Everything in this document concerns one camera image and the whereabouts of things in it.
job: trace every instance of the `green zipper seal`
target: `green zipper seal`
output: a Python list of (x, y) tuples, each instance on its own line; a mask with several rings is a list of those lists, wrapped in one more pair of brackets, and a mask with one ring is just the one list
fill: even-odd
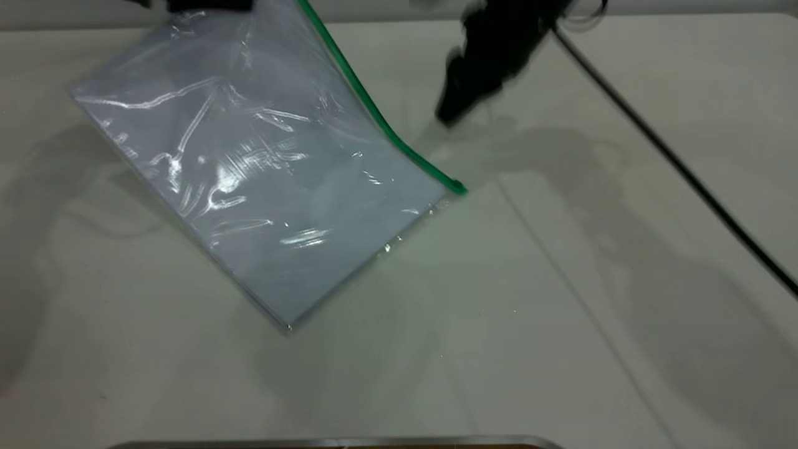
[(333, 56), (333, 59), (338, 63), (338, 67), (341, 68), (346, 80), (349, 81), (350, 85), (354, 89), (354, 92), (358, 95), (360, 101), (369, 111), (374, 121), (377, 122), (377, 125), (380, 127), (380, 129), (382, 129), (382, 132), (385, 133), (385, 136), (388, 138), (388, 140), (390, 140), (394, 146), (396, 146), (407, 157), (409, 157), (411, 161), (415, 162), (416, 165), (418, 165), (422, 170), (437, 179), (438, 182), (445, 185), (452, 192), (456, 193), (457, 195), (465, 195), (468, 193), (468, 189), (465, 188), (462, 182), (446, 176), (446, 173), (441, 172), (435, 165), (430, 164), (419, 153), (416, 153), (412, 148), (410, 148), (409, 145), (405, 143), (405, 141), (401, 139), (401, 137), (396, 134), (395, 131), (393, 131), (391, 125), (388, 124), (388, 121), (382, 116), (382, 113), (380, 113), (377, 105), (374, 104), (374, 100), (372, 100), (369, 96), (369, 93), (365, 91), (365, 87), (363, 87), (363, 84), (360, 83), (360, 80), (354, 73), (352, 66), (350, 66), (347, 62), (346, 58), (344, 57), (344, 53), (342, 53), (341, 49), (338, 48), (338, 44), (336, 44), (333, 37), (330, 36), (330, 32), (327, 30), (327, 27), (324, 26), (324, 22), (322, 22), (318, 14), (316, 14), (316, 11), (310, 5), (308, 0), (297, 0), (297, 2), (299, 2), (302, 10), (305, 11), (305, 15), (310, 19), (310, 23), (313, 24), (313, 27), (316, 29), (318, 35), (321, 36), (324, 44), (327, 47), (327, 50), (329, 50), (330, 54)]

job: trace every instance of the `transparent plastic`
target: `transparent plastic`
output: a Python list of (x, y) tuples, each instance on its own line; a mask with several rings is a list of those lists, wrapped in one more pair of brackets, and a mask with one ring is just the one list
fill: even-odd
[(375, 124), (295, 0), (176, 15), (72, 95), (289, 329), (445, 196)]

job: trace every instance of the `black wire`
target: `black wire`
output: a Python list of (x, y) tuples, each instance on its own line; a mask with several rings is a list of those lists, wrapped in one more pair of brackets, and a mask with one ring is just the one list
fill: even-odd
[(776, 262), (767, 252), (740, 226), (732, 215), (723, 207), (723, 205), (715, 199), (712, 193), (704, 186), (704, 184), (696, 177), (690, 169), (687, 168), (684, 162), (679, 159), (679, 156), (674, 153), (672, 149), (654, 132), (651, 126), (638, 114), (626, 100), (623, 99), (620, 93), (593, 67), (585, 56), (574, 46), (571, 41), (565, 37), (554, 25), (551, 32), (557, 38), (557, 41), (563, 48), (574, 58), (577, 64), (587, 72), (590, 78), (600, 87), (604, 93), (616, 104), (617, 107), (640, 129), (640, 132), (651, 142), (660, 154), (676, 169), (677, 172), (687, 181), (687, 184), (693, 188), (698, 196), (706, 203), (706, 205), (715, 213), (726, 228), (748, 249), (751, 254), (772, 274), (776, 277), (781, 284), (790, 291), (792, 296), (798, 300), (798, 284), (795, 280)]

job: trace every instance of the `white table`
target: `white table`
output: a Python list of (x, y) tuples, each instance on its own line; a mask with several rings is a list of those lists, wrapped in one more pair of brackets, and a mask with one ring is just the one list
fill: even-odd
[(64, 93), (140, 31), (0, 34), (1, 449), (794, 446), (798, 307), (553, 42), (446, 133), (455, 22), (331, 31), (396, 131), (471, 192), (290, 339)]
[(610, 18), (571, 36), (767, 249), (798, 273), (798, 19)]

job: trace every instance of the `white wall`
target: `white wall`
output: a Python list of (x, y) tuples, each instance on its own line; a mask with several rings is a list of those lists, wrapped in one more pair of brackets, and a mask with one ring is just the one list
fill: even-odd
[[(590, 10), (599, 0), (577, 0)], [(163, 9), (162, 0), (155, 0)], [(437, 7), (425, 8), (424, 4)], [(471, 0), (313, 0), (331, 22), (457, 18)], [(610, 0), (612, 14), (773, 11), (798, 8), (798, 0)], [(122, 0), (0, 0), (0, 30), (142, 26), (163, 17)]]

